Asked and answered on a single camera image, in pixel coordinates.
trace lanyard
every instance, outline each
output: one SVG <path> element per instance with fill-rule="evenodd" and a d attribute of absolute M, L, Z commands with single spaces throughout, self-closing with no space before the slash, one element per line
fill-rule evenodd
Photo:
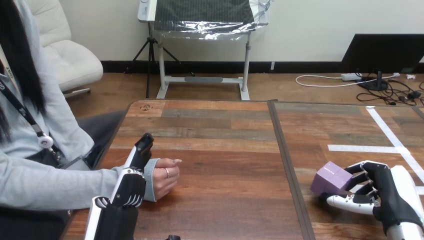
<path fill-rule="evenodd" d="M 10 80 L 13 82 L 13 85 L 16 88 L 17 94 L 22 99 L 21 92 L 19 91 L 18 85 L 16 83 L 15 76 L 12 73 L 12 70 L 9 66 L 8 60 L 6 59 L 5 52 L 3 51 L 2 46 L 0 45 L 0 62 L 2 62 L 4 68 L 9 75 Z M 19 101 L 19 99 L 13 94 L 13 92 L 6 86 L 6 84 L 0 78 L 0 92 L 6 97 L 6 99 L 13 105 L 13 107 L 19 112 L 19 114 L 31 125 L 38 137 L 38 144 L 44 149 L 48 149 L 57 161 L 60 160 L 60 156 L 56 154 L 53 150 L 53 138 L 48 136 L 43 132 L 41 127 L 37 124 L 36 120 L 33 118 L 28 109 Z"/>

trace wooden floor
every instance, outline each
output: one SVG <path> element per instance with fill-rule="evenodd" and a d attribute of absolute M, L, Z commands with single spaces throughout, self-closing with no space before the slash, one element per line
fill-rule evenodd
<path fill-rule="evenodd" d="M 248 90 L 251 100 L 271 100 L 311 102 L 311 103 L 348 103 L 359 104 L 357 94 L 366 91 L 356 85 L 346 87 L 305 87 L 297 84 L 295 78 L 301 74 L 249 74 Z M 339 77 L 340 73 L 319 74 Z M 240 77 L 241 74 L 199 74 L 199 76 Z M 68 99 L 76 117 L 87 117 L 125 109 L 134 101 L 146 97 L 146 74 L 105 73 L 103 78 L 84 87 L 91 88 L 91 94 L 82 94 Z M 415 80 L 407 80 L 405 75 L 395 78 L 406 83 L 414 90 L 424 81 L 424 74 Z M 303 83 L 316 85 L 343 84 L 341 80 L 323 78 L 302 78 Z M 156 98 L 160 87 L 158 75 L 151 80 L 150 97 Z M 192 84 L 172 83 L 168 88 L 167 99 L 239 100 L 240 91 L 236 84 Z M 382 100 L 373 105 L 384 105 Z"/>

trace white robotic arm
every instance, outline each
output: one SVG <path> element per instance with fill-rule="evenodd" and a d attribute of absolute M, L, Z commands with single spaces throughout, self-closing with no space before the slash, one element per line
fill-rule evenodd
<path fill-rule="evenodd" d="M 133 240 L 138 210 L 146 191 L 144 167 L 152 153 L 153 137 L 146 133 L 132 148 L 113 193 L 92 199 L 85 240 Z"/>
<path fill-rule="evenodd" d="M 424 240 L 424 209 L 411 175 L 403 166 L 362 161 L 345 169 L 356 174 L 346 187 L 366 182 L 355 194 L 321 196 L 330 206 L 374 215 L 389 240 Z"/>

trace monitor stand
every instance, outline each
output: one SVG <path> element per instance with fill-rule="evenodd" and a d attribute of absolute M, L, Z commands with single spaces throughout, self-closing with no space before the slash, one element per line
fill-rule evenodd
<path fill-rule="evenodd" d="M 361 80 L 356 80 L 358 85 L 366 90 L 370 91 L 384 91 L 389 88 L 389 84 L 387 81 L 383 80 L 383 73 L 381 71 L 378 71 L 377 73 L 377 80 L 365 82 L 369 80 L 376 79 L 375 77 L 365 77 L 363 76 Z"/>

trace foam block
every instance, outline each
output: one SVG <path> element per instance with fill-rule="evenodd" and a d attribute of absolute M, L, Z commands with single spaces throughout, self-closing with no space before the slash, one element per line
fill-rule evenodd
<path fill-rule="evenodd" d="M 351 178 L 352 174 L 329 161 L 316 172 L 310 190 L 317 196 L 322 193 L 340 194 Z"/>

